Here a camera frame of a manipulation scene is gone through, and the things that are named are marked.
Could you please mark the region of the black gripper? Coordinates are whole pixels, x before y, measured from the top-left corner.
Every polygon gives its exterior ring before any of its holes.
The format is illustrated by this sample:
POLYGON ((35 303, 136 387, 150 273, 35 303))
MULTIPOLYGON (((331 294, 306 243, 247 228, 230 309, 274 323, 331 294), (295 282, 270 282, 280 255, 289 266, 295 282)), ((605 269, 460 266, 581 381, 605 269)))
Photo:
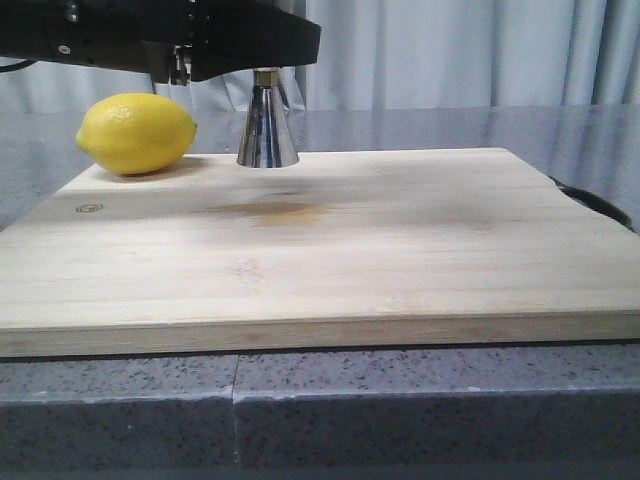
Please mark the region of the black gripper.
POLYGON ((261 1, 3 1, 3 73, 37 62, 184 85, 317 62, 321 26, 261 1))

